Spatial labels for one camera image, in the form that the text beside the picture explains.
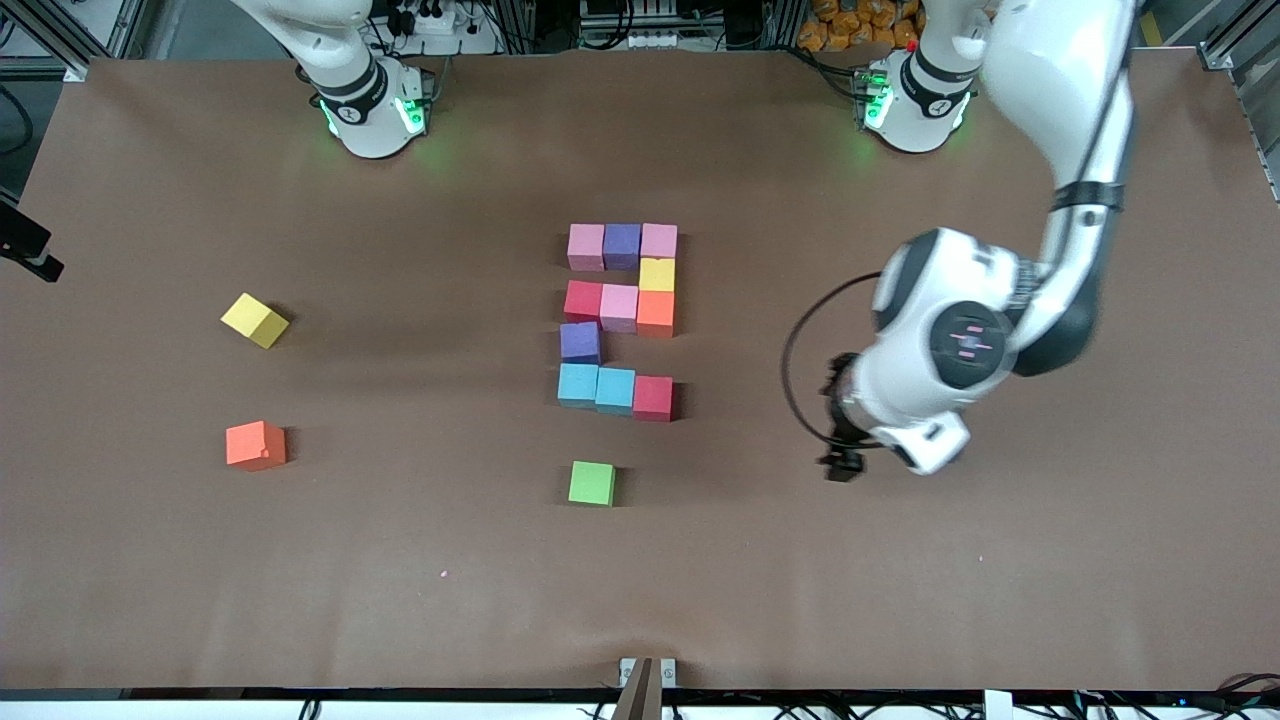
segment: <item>green led light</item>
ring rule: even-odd
[[[406,102],[399,97],[397,97],[396,110],[399,111],[401,120],[404,122],[404,129],[407,129],[410,135],[417,135],[424,129],[426,129],[426,124],[422,122],[422,113],[417,111],[416,101],[410,100],[408,102]]]
[[[951,123],[951,129],[956,129],[957,127],[960,127],[960,123],[964,122],[964,109],[969,105],[970,97],[973,97],[972,92],[964,94],[964,100],[961,100],[960,106],[956,108],[956,120]]]
[[[893,88],[886,87],[876,100],[867,105],[867,127],[879,128],[884,124],[884,115],[888,114],[890,105],[893,104]]]
[[[320,110],[324,111],[324,118],[329,120],[329,133],[338,137],[338,126],[334,124],[333,114],[329,113],[329,108],[324,104],[324,100],[320,101]]]

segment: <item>red cube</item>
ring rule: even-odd
[[[675,395],[676,382],[673,379],[636,375],[631,416],[648,423],[669,423]]]
[[[600,296],[604,295],[602,283],[585,281],[568,281],[564,291],[564,322],[566,323],[600,323]]]

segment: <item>pink cube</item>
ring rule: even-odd
[[[636,332],[636,305],[640,288],[634,284],[605,284],[600,293],[600,327],[609,333]]]
[[[631,416],[646,423],[669,423],[676,382],[671,378],[636,375]]]
[[[604,225],[575,223],[568,227],[568,268],[593,272],[604,269]]]
[[[641,258],[676,258],[676,225],[645,223],[640,231]]]

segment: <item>yellow cube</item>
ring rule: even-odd
[[[247,292],[241,295],[232,309],[223,315],[223,322],[239,334],[262,346],[262,350],[271,347],[284,328],[289,327],[288,320]]]
[[[641,258],[640,290],[676,292],[676,261],[671,258]]]

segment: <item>light blue cube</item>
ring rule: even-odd
[[[605,415],[631,415],[635,402],[636,372],[600,368],[595,380],[595,410]]]
[[[594,407],[599,365],[564,363],[561,365],[559,387],[556,398],[562,407]]]

